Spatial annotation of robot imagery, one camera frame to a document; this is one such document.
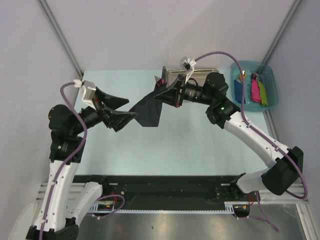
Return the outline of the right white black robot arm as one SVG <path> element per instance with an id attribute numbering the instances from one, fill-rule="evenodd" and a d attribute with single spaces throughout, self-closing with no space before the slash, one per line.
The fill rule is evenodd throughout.
<path id="1" fill-rule="evenodd" d="M 299 147 L 289 148 L 259 130 L 227 98 L 228 88 L 224 75 L 218 72 L 209 73 L 203 86 L 186 83 L 179 74 L 170 86 L 155 95 L 154 100 L 176 108 L 183 101 L 207 105 L 206 116 L 210 123 L 242 140 L 262 159 L 265 170 L 243 173 L 231 182 L 230 194 L 235 200 L 242 201 L 249 193 L 261 190 L 281 196 L 300 177 L 304 153 Z"/>

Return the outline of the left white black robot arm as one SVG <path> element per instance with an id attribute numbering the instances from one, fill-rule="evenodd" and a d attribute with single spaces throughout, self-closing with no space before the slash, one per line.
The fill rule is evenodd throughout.
<path id="1" fill-rule="evenodd" d="M 58 104 L 48 113 L 51 130 L 49 177 L 39 214 L 26 234 L 28 240 L 75 240 L 90 207 L 98 200 L 110 198 L 108 178 L 91 175 L 80 194 L 68 204 L 76 172 L 82 160 L 88 130 L 99 123 L 115 132 L 120 131 L 137 114 L 118 109 L 126 98 L 106 94 L 99 88 L 89 93 L 92 103 L 80 112 L 60 89 L 65 104 Z"/>

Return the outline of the black paper napkin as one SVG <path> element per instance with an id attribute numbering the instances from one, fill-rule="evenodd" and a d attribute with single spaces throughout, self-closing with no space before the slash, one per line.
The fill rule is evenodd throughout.
<path id="1" fill-rule="evenodd" d="M 162 112 L 163 103 L 154 100 L 154 97 L 163 92 L 167 84 L 161 86 L 155 85 L 154 90 L 138 101 L 129 111 L 137 113 L 135 120 L 142 127 L 158 127 Z"/>

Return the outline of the silver table knife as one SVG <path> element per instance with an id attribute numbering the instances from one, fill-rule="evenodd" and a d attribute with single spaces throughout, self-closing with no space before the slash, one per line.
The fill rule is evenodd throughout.
<path id="1" fill-rule="evenodd" d="M 166 85 L 168 84 L 168 73 L 167 73 L 167 68 L 166 68 L 166 66 L 163 66 L 163 67 L 162 67 L 161 81 L 162 81 L 162 84 L 163 84 L 164 86 L 166 86 Z"/>

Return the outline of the iridescent rainbow fork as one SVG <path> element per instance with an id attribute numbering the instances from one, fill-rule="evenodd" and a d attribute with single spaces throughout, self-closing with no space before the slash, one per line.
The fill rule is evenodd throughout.
<path id="1" fill-rule="evenodd" d="M 165 80 L 163 78 L 160 78 L 159 76 L 154 76 L 154 78 L 156 88 L 160 88 L 165 84 Z"/>

